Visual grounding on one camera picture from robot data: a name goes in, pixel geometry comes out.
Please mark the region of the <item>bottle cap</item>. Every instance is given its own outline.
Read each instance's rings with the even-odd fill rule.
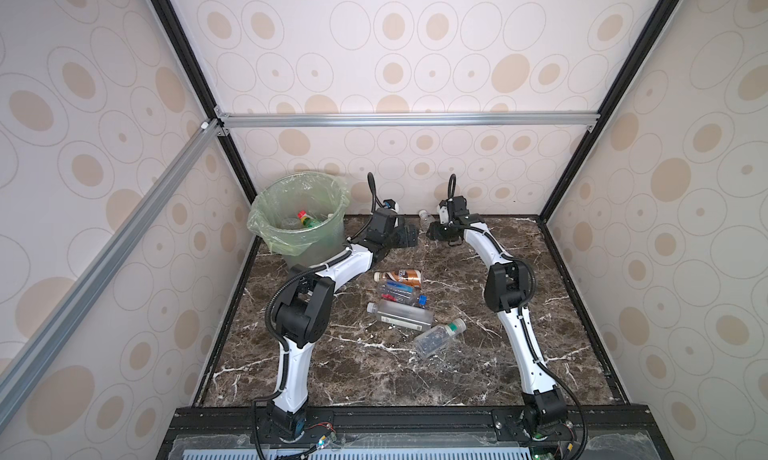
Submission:
[[[467,324],[462,319],[456,319],[448,324],[448,328],[455,331],[457,334],[464,332],[467,329]]]

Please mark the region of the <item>silver metal bar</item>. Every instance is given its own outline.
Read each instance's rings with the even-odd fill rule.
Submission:
[[[208,120],[176,156],[157,183],[139,202],[131,216],[112,236],[67,296],[38,329],[14,360],[0,382],[0,432],[5,429],[26,397],[51,365],[64,344],[118,272],[141,237],[147,232],[182,180],[221,132],[216,120]]]
[[[225,128],[594,125],[596,111],[445,112],[428,114],[224,114]]]

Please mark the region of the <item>enclosure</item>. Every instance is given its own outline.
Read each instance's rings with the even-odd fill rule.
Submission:
[[[533,265],[582,458],[766,456],[768,0],[0,4],[3,460],[250,444],[279,358],[264,308],[289,272],[246,219],[305,171],[350,189],[350,235],[369,172],[415,225],[456,175]],[[399,268],[423,273],[438,323],[467,325],[437,356],[366,312],[372,272]],[[421,228],[348,282],[313,418],[532,446],[487,274]]]

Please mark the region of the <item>trash bin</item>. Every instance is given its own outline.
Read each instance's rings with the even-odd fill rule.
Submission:
[[[350,191],[341,178],[318,172],[289,175],[256,196],[248,230],[261,236],[271,252],[281,254],[288,267],[316,265],[343,250],[344,211],[349,205]],[[302,210],[320,225],[303,228],[297,222]]]

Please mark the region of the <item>marble floor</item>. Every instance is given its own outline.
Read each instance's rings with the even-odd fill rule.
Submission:
[[[531,309],[549,368],[585,405],[613,403],[602,369],[535,222],[486,217],[496,239],[534,266],[538,291]],[[364,219],[348,217],[347,230]],[[419,359],[415,330],[378,322],[366,312],[376,301],[372,272],[336,293],[330,325],[312,354],[309,392],[314,406],[521,405],[520,375],[501,323],[485,306],[487,271],[468,245],[429,241],[392,250],[376,270],[416,268],[436,321],[464,319],[467,330],[449,348]],[[204,406],[245,406],[274,390],[279,347],[264,328],[264,307],[286,278],[279,255],[262,245],[245,288]]]

